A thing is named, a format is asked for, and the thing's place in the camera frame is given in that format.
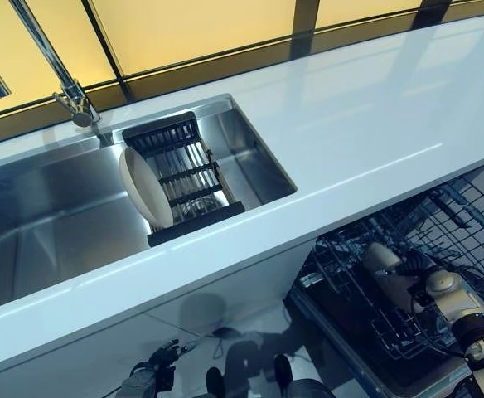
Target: faucet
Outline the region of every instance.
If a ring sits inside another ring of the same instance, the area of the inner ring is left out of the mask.
[[[41,50],[41,53],[49,62],[60,80],[60,87],[63,93],[53,93],[52,97],[70,112],[71,118],[76,125],[80,127],[95,126],[100,120],[99,114],[90,103],[87,95],[78,83],[78,80],[74,79],[63,65],[63,62],[56,54],[54,48],[52,48],[51,43],[45,36],[39,23],[37,23],[34,14],[32,14],[32,11],[27,6],[25,0],[10,0],[10,4],[12,4],[17,15],[21,18],[23,25],[25,25],[25,28],[29,31]],[[0,76],[0,98],[9,94],[11,94],[11,92]],[[102,138],[98,129],[94,131],[94,134],[102,143]]]
[[[100,120],[99,114],[89,102],[78,80],[74,79],[63,65],[25,0],[10,0],[10,4],[12,4],[41,53],[51,65],[58,79],[60,79],[63,95],[53,93],[52,97],[70,112],[71,118],[76,125],[88,127],[98,122]]]

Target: white cabinet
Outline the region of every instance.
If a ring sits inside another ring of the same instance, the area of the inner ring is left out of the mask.
[[[191,291],[147,313],[198,335],[284,299],[315,240],[310,240]]]
[[[0,397],[100,398],[119,386],[133,365],[147,360],[164,342],[173,338],[196,340],[197,334],[207,334],[283,299],[312,245],[309,241],[295,246],[0,371]]]

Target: white countertop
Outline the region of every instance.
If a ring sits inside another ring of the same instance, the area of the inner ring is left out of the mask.
[[[297,192],[3,305],[0,362],[483,164],[484,17],[149,99],[103,124],[224,93]],[[78,133],[66,123],[0,143],[0,162]]]

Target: dishwasher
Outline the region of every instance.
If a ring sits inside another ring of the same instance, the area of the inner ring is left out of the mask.
[[[484,167],[319,236],[288,294],[370,396],[470,396],[471,372],[450,354],[457,343],[437,308],[410,314],[365,267],[373,242],[450,264],[484,300]]]

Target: sink basin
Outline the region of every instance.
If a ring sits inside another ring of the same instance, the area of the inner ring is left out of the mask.
[[[0,167],[0,305],[149,248],[150,225],[119,178],[123,131],[193,112],[230,193],[246,211],[295,192],[228,95],[112,126]]]

